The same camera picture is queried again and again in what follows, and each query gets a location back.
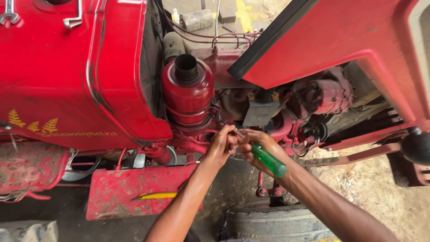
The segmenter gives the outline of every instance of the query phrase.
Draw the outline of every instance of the yellow stripe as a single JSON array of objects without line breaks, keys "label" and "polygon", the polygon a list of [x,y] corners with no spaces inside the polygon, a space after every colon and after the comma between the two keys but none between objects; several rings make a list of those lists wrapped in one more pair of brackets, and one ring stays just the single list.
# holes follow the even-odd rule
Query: yellow stripe
[{"label": "yellow stripe", "polygon": [[140,199],[168,199],[176,197],[177,192],[156,192],[139,195]]},{"label": "yellow stripe", "polygon": [[243,0],[236,0],[236,18],[240,19],[242,23],[243,32],[253,32],[253,28],[251,25],[251,17],[249,12],[251,11],[251,6],[245,6],[245,2]]}]

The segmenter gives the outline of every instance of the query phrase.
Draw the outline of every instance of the air intake pipe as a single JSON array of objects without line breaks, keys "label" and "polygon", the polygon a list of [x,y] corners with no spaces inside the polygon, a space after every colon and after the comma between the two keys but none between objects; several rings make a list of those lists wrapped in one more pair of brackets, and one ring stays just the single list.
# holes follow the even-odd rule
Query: air intake pipe
[{"label": "air intake pipe", "polygon": [[211,121],[214,93],[209,67],[192,55],[179,55],[164,68],[161,86],[170,124],[187,136],[202,133]]}]

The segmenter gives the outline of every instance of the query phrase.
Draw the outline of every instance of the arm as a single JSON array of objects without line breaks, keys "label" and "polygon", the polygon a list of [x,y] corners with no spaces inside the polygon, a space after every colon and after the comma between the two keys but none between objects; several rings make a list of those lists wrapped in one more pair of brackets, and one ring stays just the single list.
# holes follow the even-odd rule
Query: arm
[{"label": "arm", "polygon": [[228,135],[234,128],[234,125],[225,125],[215,135],[205,158],[200,161],[184,188],[154,222],[145,241],[184,240],[216,174],[236,151],[237,138]]},{"label": "arm", "polygon": [[[244,159],[271,175],[320,219],[341,241],[399,241],[394,234],[368,212],[350,203],[294,162],[266,133],[241,130],[246,136],[240,145]],[[283,177],[277,178],[258,160],[247,141],[259,143],[287,166]]]}]

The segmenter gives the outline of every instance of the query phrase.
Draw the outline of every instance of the gold leaf decal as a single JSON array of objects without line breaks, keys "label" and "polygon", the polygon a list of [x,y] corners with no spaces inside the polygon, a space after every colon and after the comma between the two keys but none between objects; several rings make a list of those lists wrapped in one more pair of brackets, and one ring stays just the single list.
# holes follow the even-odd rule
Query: gold leaf decal
[{"label": "gold leaf decal", "polygon": [[25,125],[25,123],[19,119],[18,113],[16,112],[15,109],[13,109],[9,112],[8,118],[9,118],[9,123],[11,123],[11,124],[16,124],[21,128],[24,127],[24,125]]},{"label": "gold leaf decal", "polygon": [[54,118],[49,120],[43,127],[42,127],[42,132],[46,133],[47,131],[52,133],[54,131],[58,131],[56,125],[58,122],[58,118]]},{"label": "gold leaf decal", "polygon": [[40,130],[39,129],[39,121],[31,123],[27,128],[33,132]]}]

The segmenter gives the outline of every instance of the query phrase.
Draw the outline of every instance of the metal bracket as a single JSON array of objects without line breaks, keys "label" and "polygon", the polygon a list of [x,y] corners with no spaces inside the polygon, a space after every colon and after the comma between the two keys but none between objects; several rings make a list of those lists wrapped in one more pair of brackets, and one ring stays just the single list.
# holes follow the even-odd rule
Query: metal bracket
[{"label": "metal bracket", "polygon": [[78,1],[78,16],[76,18],[67,18],[63,19],[64,26],[66,28],[73,28],[82,24],[82,0]]}]

